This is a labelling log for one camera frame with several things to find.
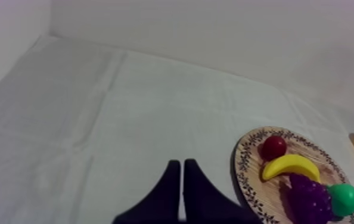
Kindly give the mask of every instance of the wooden plate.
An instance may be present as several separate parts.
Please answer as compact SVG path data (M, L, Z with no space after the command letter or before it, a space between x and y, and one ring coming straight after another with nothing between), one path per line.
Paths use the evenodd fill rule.
M312 160L321 173L323 184L349 183L342 169L323 151L302 135L281 127L261 127L244 135L235 149L234 168L238 186L263 223L294 223L287 204L286 193L290 189L287 176L277 176L267 182L260 179L263 159L259 155L263 142L271 135L282 136L287 143L287 154L299 154ZM339 222L354 224L354 213Z

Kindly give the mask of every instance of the purple grapes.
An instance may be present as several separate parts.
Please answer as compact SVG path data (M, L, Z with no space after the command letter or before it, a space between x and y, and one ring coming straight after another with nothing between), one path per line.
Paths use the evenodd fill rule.
M326 224L334 217L331 196L325 186L295 173L290 174L290 182L288 202L297 223Z

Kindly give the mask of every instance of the yellow banana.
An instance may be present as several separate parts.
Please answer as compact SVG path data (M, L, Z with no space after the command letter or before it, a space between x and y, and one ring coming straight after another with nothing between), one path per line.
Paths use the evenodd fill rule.
M263 180L267 181L280 173L298 173L320 183L318 167L309 159L295 154L288 154L272 160L262 173Z

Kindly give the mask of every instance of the white wall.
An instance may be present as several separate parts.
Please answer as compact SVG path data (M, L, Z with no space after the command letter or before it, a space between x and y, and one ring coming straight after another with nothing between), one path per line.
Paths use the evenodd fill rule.
M354 0L54 0L52 32L262 80L354 114Z
M0 0L0 79L49 29L50 0Z

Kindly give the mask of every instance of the white tablecloth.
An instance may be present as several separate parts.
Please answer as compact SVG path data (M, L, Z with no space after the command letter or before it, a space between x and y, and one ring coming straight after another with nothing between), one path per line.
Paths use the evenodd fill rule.
M229 159L261 126L315 141L354 185L354 120L343 114L243 77L42 38L0 82L0 223L110 223L170 159L195 158L237 202Z

